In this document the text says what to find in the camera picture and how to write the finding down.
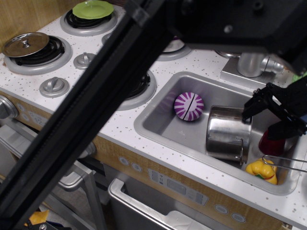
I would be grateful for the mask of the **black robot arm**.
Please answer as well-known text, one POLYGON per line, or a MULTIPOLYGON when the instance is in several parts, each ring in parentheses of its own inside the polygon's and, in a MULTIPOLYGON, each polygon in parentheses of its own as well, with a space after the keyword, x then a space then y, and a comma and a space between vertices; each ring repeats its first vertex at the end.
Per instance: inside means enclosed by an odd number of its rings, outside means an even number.
MULTIPOLYGON (((167 25, 187 45, 263 54, 297 75, 307 70, 307 3, 304 0, 168 0, 167 25)), ((269 139, 307 132, 307 81, 283 88, 267 83, 244 105, 243 119, 270 110, 279 122, 269 139)))

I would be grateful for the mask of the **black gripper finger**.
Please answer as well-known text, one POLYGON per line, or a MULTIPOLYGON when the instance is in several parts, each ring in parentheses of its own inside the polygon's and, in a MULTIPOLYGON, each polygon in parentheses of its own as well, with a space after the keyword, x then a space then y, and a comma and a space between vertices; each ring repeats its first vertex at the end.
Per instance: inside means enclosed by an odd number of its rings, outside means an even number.
POLYGON ((255 90, 252 98, 244 104, 242 119, 246 121, 266 109, 272 112, 272 96, 270 90, 255 90))
POLYGON ((268 128, 269 140, 281 140, 300 137, 307 133, 306 117, 289 117, 268 128))

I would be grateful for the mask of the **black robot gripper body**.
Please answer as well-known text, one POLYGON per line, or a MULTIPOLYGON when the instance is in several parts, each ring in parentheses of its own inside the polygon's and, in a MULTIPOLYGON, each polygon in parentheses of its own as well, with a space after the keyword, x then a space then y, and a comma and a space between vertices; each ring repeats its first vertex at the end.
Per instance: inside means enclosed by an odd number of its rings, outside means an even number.
POLYGON ((282 121, 307 122, 307 78, 291 83, 286 88, 267 83, 254 93, 261 110, 268 109, 282 121))

